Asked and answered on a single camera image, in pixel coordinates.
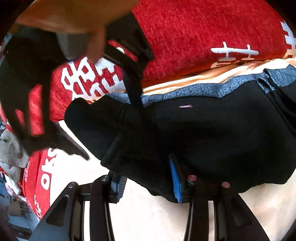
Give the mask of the person's right hand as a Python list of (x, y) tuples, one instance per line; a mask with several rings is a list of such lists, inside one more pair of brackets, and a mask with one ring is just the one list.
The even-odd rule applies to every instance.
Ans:
[(96, 63), (103, 54), (105, 27), (138, 4), (131, 0), (34, 1), (16, 23), (51, 32), (90, 35), (85, 55)]

